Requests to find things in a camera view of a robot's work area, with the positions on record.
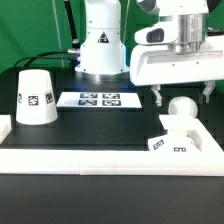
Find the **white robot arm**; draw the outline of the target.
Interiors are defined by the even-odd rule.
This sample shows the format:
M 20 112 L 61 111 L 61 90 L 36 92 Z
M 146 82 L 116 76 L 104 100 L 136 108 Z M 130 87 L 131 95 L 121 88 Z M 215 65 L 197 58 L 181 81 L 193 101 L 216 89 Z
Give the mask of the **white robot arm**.
M 135 33 L 137 46 L 126 58 L 120 40 L 119 0 L 84 0 L 86 39 L 76 74 L 96 81 L 130 74 L 136 86 L 149 86 L 162 102 L 165 84 L 203 82 L 208 97 L 215 82 L 224 80 L 224 35 L 208 34 L 207 0 L 136 0 L 159 21 Z

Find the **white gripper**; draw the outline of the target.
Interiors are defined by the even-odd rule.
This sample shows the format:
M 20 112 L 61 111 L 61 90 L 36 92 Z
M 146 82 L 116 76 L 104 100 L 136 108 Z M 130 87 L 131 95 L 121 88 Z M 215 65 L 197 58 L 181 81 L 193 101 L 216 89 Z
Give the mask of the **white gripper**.
M 148 43 L 152 27 L 135 33 L 137 45 L 131 53 L 130 80 L 135 86 L 152 86 L 156 104 L 162 105 L 161 86 L 204 82 L 200 95 L 208 103 L 216 80 L 224 79 L 224 35 L 209 36 L 195 52 L 173 52 L 170 43 Z

